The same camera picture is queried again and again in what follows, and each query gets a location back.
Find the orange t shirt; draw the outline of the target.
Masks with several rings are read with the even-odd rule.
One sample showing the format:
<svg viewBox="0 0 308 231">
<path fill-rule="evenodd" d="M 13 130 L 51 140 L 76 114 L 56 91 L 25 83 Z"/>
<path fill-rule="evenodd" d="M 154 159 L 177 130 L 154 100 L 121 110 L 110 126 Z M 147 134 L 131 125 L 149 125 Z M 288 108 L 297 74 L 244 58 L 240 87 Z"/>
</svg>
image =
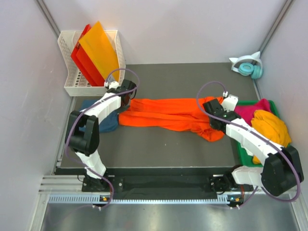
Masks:
<svg viewBox="0 0 308 231">
<path fill-rule="evenodd" d="M 209 116 L 193 98 L 133 99 L 129 108 L 119 114 L 119 124 L 128 127 L 160 127 L 171 131 L 190 131 L 206 141 L 215 142 L 224 133 L 211 128 Z"/>
</svg>

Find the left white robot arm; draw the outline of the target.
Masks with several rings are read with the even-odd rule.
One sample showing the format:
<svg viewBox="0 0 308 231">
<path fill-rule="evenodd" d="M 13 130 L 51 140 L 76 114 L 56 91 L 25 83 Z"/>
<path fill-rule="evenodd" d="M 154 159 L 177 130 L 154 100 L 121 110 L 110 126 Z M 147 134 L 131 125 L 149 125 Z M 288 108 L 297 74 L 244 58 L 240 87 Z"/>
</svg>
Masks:
<svg viewBox="0 0 308 231">
<path fill-rule="evenodd" d="M 106 167 L 98 153 L 99 125 L 112 112 L 128 105 L 137 85 L 130 80 L 124 80 L 122 85 L 114 81 L 106 88 L 106 93 L 94 104 L 81 111 L 72 111 L 69 115 L 65 144 L 79 157 L 84 166 L 85 192 L 102 192 L 109 186 L 109 179 L 104 176 Z"/>
</svg>

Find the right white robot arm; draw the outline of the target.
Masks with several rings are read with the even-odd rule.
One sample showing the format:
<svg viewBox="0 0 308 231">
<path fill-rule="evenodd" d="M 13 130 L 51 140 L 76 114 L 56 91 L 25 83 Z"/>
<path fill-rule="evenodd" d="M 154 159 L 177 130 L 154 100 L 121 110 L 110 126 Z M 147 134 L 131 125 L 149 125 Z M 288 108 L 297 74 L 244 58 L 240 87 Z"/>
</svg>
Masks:
<svg viewBox="0 0 308 231">
<path fill-rule="evenodd" d="M 229 190 L 241 185 L 253 185 L 266 190 L 271 196 L 280 196 L 293 187 L 300 190 L 304 180 L 298 151 L 289 145 L 283 147 L 257 132 L 235 111 L 225 109 L 213 99 L 203 104 L 211 128 L 234 139 L 261 162 L 261 167 L 238 166 L 224 174 Z"/>
</svg>

